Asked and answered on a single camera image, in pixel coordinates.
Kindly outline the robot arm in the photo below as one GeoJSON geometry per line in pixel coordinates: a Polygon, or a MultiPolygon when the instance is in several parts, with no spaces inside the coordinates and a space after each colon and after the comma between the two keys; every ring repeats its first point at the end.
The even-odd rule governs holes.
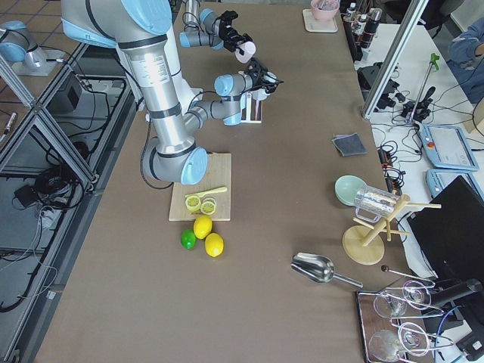
{"type": "Polygon", "coordinates": [[[214,50],[225,48],[242,64],[247,63],[256,53],[256,45],[247,33],[239,33],[233,21],[239,14],[224,11],[217,14],[210,8],[200,10],[201,1],[183,1],[185,11],[182,21],[184,31],[179,34],[180,45],[185,48],[209,46],[214,50]]]}
{"type": "Polygon", "coordinates": [[[186,3],[185,31],[176,36],[168,1],[63,1],[64,33],[77,42],[114,48],[126,59],[127,74],[138,86],[156,137],[147,143],[142,171],[151,178],[195,185],[205,175],[208,155],[194,133],[208,119],[240,124],[245,95],[256,100],[273,93],[280,80],[254,58],[256,46],[231,24],[235,11],[217,14],[186,3]],[[238,74],[216,78],[219,101],[202,101],[182,76],[177,47],[225,48],[246,64],[238,74]]]}

